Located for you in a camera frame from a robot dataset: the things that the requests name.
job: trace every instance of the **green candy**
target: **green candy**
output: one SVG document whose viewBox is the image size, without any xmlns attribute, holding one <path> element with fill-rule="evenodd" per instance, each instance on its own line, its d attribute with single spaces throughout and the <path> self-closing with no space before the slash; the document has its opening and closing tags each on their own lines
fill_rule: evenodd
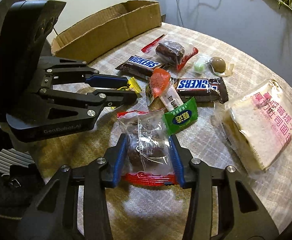
<svg viewBox="0 0 292 240">
<path fill-rule="evenodd" d="M 164 121 L 169 135 L 185 129 L 196 121 L 197 118 L 198 110 L 194 97 L 176 109 L 164 114 Z"/>
<path fill-rule="evenodd" d="M 206 63 L 204 62 L 204 60 L 199 58 L 193 64 L 193 70 L 194 70 L 194 72 L 196 72 L 198 74 L 203 74 L 205 72 L 205 66 L 206 66 Z"/>
</svg>

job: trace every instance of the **cardboard tray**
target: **cardboard tray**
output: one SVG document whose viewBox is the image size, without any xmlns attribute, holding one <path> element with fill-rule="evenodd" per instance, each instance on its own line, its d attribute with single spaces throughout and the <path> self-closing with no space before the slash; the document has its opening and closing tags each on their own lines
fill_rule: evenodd
<svg viewBox="0 0 292 240">
<path fill-rule="evenodd" d="M 60 33 L 52 42 L 51 52 L 56 57 L 90 62 L 161 24 L 158 2 L 127 1 L 92 14 Z"/>
</svg>

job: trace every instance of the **round table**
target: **round table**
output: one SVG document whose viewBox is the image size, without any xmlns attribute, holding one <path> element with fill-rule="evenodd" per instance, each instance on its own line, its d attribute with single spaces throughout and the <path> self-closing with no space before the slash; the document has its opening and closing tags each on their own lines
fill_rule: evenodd
<svg viewBox="0 0 292 240">
<path fill-rule="evenodd" d="M 115 67 L 132 55 L 142 56 L 142 47 L 168 32 L 175 33 L 185 42 L 192 42 L 200 53 L 219 56 L 236 64 L 233 75 L 224 78 L 230 99 L 265 79 L 275 79 L 292 100 L 292 88 L 249 55 L 208 35 L 165 23 L 112 49 L 89 66 L 98 69 L 102 74 L 116 75 L 118 71 Z M 190 59 L 179 73 L 172 72 L 172 76 L 198 77 L 192 71 L 192 63 L 195 60 L 196 57 Z M 202 77 L 215 76 L 207 69 Z M 43 177 L 50 178 L 63 164 L 73 168 L 87 165 L 95 158 L 103 156 L 108 147 L 114 146 L 121 133 L 116 113 L 135 109 L 148 111 L 144 94 L 146 82 L 138 79 L 138 83 L 143 89 L 142 97 L 129 107 L 122 106 L 115 110 L 105 108 L 93 130 L 39 142 L 31 155 Z M 77 93 L 94 90 L 85 84 L 60 85 L 57 89 Z M 198 107 L 198 114 L 195 124 L 177 134 L 181 146 L 188 148 L 194 157 L 200 158 L 210 166 L 224 169 L 227 165 L 233 165 L 245 173 L 236 153 L 228 145 L 222 129 L 216 126 L 214 108 Z M 292 141 L 267 173 L 257 181 L 251 180 L 250 185 L 282 232 L 292 220 Z M 82 190 L 81 188 L 78 212 L 78 227 L 81 232 Z M 182 238 L 190 190 L 183 190 L 178 185 L 151 188 L 121 183 L 115 189 L 106 189 L 106 198 L 114 239 Z M 213 232 L 217 232 L 215 219 Z"/>
</svg>

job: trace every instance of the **bread package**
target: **bread package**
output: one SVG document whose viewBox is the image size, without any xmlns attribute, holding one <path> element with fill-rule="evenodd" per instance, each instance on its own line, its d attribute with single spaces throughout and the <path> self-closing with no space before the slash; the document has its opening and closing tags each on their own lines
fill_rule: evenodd
<svg viewBox="0 0 292 240">
<path fill-rule="evenodd" d="M 275 80 L 216 105 L 216 116 L 250 174 L 267 170 L 292 140 L 292 102 Z"/>
</svg>

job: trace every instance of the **candy wrapper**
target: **candy wrapper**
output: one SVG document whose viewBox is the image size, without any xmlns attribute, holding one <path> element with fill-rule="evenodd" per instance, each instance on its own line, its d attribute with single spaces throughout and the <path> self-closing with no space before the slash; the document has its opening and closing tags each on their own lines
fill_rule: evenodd
<svg viewBox="0 0 292 240">
<path fill-rule="evenodd" d="M 154 97 L 159 97 L 168 111 L 183 104 L 174 85 L 170 82 L 170 74 L 163 69 L 154 70 L 150 78 L 150 88 Z"/>
<path fill-rule="evenodd" d="M 170 78 L 170 84 L 174 86 L 182 102 L 187 102 L 194 97 L 196 102 L 225 103 L 228 101 L 228 92 L 222 77 L 220 78 Z M 146 85 L 146 102 L 150 110 L 157 110 L 164 105 L 156 98 L 150 88 L 150 82 Z"/>
<path fill-rule="evenodd" d="M 195 98 L 187 101 L 176 109 L 165 113 L 164 120 L 168 129 L 168 134 L 178 133 L 191 125 L 198 118 L 198 110 Z"/>
<path fill-rule="evenodd" d="M 253 178 L 267 171 L 292 140 L 292 102 L 275 80 L 216 104 L 215 114 Z"/>
<path fill-rule="evenodd" d="M 127 138 L 129 167 L 125 180 L 148 186 L 175 184 L 163 114 L 163 110 L 118 113 Z"/>
<path fill-rule="evenodd" d="M 121 63 L 116 69 L 149 80 L 156 68 L 167 69 L 168 67 L 166 64 L 135 55 L 130 56 L 129 59 Z"/>
<path fill-rule="evenodd" d="M 173 33 L 160 36 L 142 48 L 141 51 L 148 56 L 176 66 L 178 71 L 198 53 L 198 49 L 192 43 L 185 43 Z"/>
<path fill-rule="evenodd" d="M 217 76 L 227 77 L 233 74 L 235 64 L 224 60 L 222 57 L 199 54 L 196 62 L 193 64 L 193 71 L 198 74 L 203 74 L 206 67 L 211 68 L 213 73 Z"/>
<path fill-rule="evenodd" d="M 127 82 L 127 86 L 126 87 L 121 87 L 118 88 L 117 90 L 124 90 L 124 91 L 134 91 L 138 97 L 141 97 L 140 92 L 141 92 L 141 88 L 138 85 L 136 79 L 134 77 L 131 77 L 128 82 Z"/>
</svg>

